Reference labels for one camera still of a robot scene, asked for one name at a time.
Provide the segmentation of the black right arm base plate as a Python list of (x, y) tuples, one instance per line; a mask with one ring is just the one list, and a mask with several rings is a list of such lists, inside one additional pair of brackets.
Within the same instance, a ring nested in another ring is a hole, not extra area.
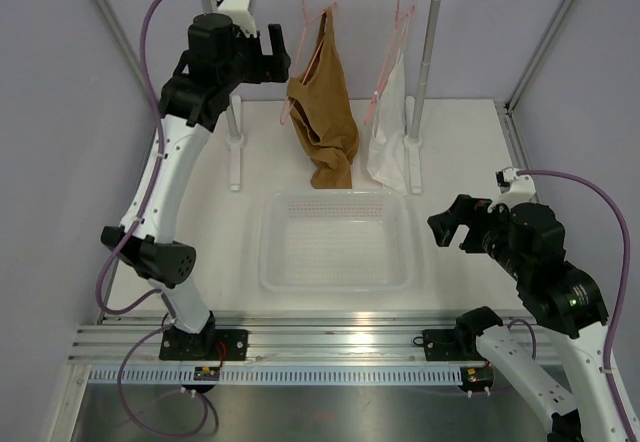
[(459, 345), (453, 329), (428, 329), (421, 336), (427, 361), (448, 362), (459, 358)]

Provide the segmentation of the tan tank top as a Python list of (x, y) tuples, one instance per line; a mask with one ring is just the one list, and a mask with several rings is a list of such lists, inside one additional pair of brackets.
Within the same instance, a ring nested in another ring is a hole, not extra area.
[(315, 189), (350, 189), (359, 150), (344, 70), (337, 50), (333, 10), (319, 19), (315, 47), (305, 70), (290, 79), (289, 117), (302, 149), (315, 166)]

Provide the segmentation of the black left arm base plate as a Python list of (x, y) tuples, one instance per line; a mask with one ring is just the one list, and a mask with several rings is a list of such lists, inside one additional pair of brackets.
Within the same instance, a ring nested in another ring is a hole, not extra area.
[(241, 329), (204, 330), (188, 334), (170, 329), (162, 336), (159, 359), (162, 361), (245, 361), (248, 332)]

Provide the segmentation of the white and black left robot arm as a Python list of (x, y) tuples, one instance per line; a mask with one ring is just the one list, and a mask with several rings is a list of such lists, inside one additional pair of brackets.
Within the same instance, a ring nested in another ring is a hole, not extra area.
[(176, 241), (182, 198), (199, 155), (241, 84), (284, 83), (291, 58), (280, 25), (268, 27), (271, 53), (259, 36), (247, 35), (223, 14), (201, 14), (187, 31), (188, 47), (161, 89), (160, 128), (141, 184), (116, 226), (106, 226), (102, 243), (120, 262), (146, 280), (167, 305), (169, 324), (160, 357), (169, 361), (217, 359), (213, 313), (203, 302), (192, 273), (194, 247)]

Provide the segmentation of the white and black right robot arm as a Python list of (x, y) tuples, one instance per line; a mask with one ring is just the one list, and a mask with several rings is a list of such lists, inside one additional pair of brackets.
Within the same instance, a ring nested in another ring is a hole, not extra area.
[(569, 382), (558, 384), (519, 347), (488, 307), (456, 320), (454, 346), (466, 358), (490, 362), (534, 411), (550, 441), (635, 441), (639, 420), (605, 355), (611, 325), (599, 287), (566, 259), (565, 229), (551, 208), (531, 202), (512, 208), (459, 195), (427, 223), (439, 247), (457, 229), (467, 254), (485, 254), (516, 283), (525, 309), (543, 328)]

